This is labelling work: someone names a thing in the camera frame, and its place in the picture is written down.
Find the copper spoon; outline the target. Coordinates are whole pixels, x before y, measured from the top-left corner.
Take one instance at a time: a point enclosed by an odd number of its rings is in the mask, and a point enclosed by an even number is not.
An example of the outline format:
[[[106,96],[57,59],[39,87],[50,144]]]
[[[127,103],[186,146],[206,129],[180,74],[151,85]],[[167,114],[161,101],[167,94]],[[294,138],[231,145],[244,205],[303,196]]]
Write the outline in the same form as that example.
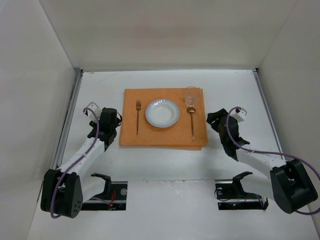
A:
[[[187,112],[190,115],[191,137],[192,137],[192,140],[194,141],[194,119],[193,119],[193,115],[196,112],[196,109],[193,106],[189,106],[187,108]]]

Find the orange cloth napkin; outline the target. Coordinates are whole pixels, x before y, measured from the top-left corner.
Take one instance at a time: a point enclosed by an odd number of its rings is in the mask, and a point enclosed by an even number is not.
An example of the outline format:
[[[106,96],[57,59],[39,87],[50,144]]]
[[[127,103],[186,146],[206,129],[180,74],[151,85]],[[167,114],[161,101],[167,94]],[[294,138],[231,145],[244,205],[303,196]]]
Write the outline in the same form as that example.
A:
[[[158,128],[148,123],[145,116],[146,108],[157,99],[171,100],[179,107],[179,119],[173,126]],[[136,135],[137,100],[141,101],[138,135]],[[191,117],[187,113],[187,106],[185,105],[184,88],[126,89],[124,91],[119,144],[121,146],[200,149],[208,144],[204,91],[201,88],[194,107],[196,112],[193,114],[194,140],[192,140]]]

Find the clear plastic cup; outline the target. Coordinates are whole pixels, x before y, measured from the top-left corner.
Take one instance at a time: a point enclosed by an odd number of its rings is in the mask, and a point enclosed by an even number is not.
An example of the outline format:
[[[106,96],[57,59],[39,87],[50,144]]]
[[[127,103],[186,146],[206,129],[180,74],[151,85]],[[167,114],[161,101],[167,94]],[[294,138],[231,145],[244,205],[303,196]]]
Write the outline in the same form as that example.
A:
[[[200,88],[189,86],[184,89],[184,103],[188,107],[194,107],[200,96]]]

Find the copper fork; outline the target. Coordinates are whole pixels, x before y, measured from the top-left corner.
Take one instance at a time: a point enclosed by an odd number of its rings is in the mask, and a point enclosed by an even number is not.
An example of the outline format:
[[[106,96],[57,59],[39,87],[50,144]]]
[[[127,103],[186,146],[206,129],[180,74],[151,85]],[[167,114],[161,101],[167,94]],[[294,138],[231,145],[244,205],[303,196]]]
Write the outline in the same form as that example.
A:
[[[142,104],[140,100],[136,101],[136,135],[139,135],[139,114],[142,108]]]

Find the white paper plate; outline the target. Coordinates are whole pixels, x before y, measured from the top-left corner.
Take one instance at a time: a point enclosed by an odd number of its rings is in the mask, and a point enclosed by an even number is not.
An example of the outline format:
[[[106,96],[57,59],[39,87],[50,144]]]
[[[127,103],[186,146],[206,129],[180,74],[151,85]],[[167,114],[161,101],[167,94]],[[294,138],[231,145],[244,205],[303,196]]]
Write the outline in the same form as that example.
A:
[[[145,110],[147,122],[156,128],[169,128],[180,118],[180,109],[169,99],[156,99]]]

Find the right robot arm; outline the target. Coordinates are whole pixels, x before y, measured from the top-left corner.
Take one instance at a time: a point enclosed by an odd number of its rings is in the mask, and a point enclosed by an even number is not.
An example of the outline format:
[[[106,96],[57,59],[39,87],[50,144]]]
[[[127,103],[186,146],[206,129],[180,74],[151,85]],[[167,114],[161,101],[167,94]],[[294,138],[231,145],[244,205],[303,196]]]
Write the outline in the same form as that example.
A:
[[[220,143],[226,155],[236,162],[246,164],[266,178],[253,180],[253,173],[245,171],[232,178],[231,183],[217,183],[215,194],[219,201],[257,196],[263,209],[267,199],[275,201],[285,213],[301,213],[300,209],[318,199],[318,193],[305,166],[316,176],[319,172],[305,160],[272,151],[249,149],[239,134],[239,123],[244,121],[247,111],[234,107],[230,111],[222,108],[208,113],[207,123],[219,135]]]

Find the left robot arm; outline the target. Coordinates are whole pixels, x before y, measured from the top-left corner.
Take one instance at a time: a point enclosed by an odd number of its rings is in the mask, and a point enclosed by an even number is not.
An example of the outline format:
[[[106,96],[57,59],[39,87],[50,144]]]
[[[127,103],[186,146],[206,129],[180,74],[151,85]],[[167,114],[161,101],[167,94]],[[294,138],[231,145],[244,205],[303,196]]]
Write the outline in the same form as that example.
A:
[[[110,176],[86,173],[115,140],[122,116],[114,108],[100,109],[93,102],[83,113],[90,117],[92,128],[84,144],[65,164],[49,169],[44,175],[40,208],[53,219],[75,218],[89,200],[101,201],[111,208],[117,196]]]

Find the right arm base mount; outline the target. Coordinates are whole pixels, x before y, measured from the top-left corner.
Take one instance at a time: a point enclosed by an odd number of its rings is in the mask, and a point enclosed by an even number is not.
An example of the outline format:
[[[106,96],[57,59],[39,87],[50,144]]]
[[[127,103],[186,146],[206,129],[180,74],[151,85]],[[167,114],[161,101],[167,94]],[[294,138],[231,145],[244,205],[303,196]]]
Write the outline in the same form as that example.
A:
[[[220,211],[262,210],[269,206],[269,200],[255,193],[244,192],[231,180],[216,181],[214,196]]]

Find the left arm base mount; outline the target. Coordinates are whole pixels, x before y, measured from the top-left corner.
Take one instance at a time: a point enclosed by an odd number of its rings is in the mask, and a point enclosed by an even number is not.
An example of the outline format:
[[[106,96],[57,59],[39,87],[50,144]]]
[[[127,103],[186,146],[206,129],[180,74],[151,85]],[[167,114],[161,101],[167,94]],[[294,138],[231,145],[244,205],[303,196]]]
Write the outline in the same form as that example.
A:
[[[128,182],[112,182],[110,193],[99,194],[86,201],[82,211],[125,211],[127,208]]]

